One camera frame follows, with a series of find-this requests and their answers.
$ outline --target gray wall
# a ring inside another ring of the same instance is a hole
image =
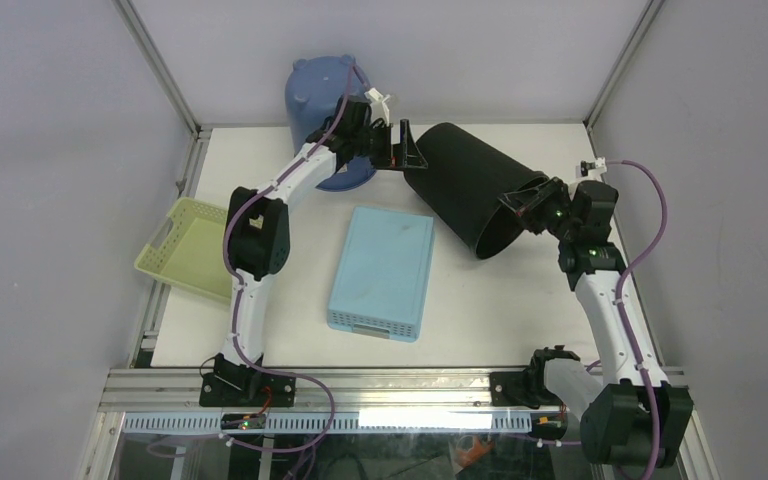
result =
[[[0,479],[76,473],[187,141],[110,1],[0,1]]]
[[[583,119],[646,1],[134,4],[201,123],[286,123],[293,60],[343,53],[395,115],[475,123]]]
[[[595,144],[663,182],[671,223],[637,275],[644,307],[690,374],[722,477],[768,478],[768,2],[667,2]],[[657,199],[642,175],[610,173],[637,253]]]

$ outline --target white table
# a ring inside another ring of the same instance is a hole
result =
[[[582,125],[462,125],[533,170],[565,181],[592,160]],[[428,126],[414,126],[415,138]],[[288,128],[213,130],[195,198],[227,208],[237,186],[272,178],[293,157]],[[328,297],[352,209],[371,205],[434,216],[397,172],[378,172],[348,192],[315,191],[290,218],[291,254],[278,274],[264,331],[264,363],[304,367],[469,367],[528,363],[537,348],[564,344],[597,358],[590,326],[557,264],[558,242],[523,233],[479,261],[435,217],[421,334],[414,343],[331,329]],[[619,245],[614,233],[613,241]],[[152,366],[197,366],[219,351],[229,306],[172,288]]]

